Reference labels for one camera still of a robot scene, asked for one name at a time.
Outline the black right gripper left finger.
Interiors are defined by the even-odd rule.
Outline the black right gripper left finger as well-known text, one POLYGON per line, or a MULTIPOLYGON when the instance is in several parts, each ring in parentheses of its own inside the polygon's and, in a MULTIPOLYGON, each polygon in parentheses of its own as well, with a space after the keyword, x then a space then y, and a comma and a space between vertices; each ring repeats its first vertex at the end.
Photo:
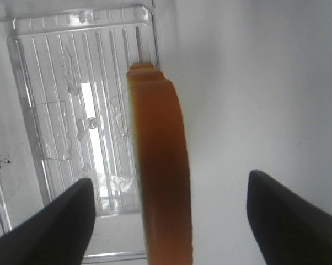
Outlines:
POLYGON ((93 184, 82 178, 0 237, 0 264, 81 264, 95 218, 93 184))

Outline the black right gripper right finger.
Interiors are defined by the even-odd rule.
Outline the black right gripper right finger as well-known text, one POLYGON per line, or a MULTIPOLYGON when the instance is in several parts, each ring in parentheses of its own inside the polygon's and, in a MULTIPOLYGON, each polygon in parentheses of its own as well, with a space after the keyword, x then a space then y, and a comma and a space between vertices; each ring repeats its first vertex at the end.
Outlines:
POLYGON ((332 215, 258 170, 249 173, 246 207, 266 264, 332 264, 332 215))

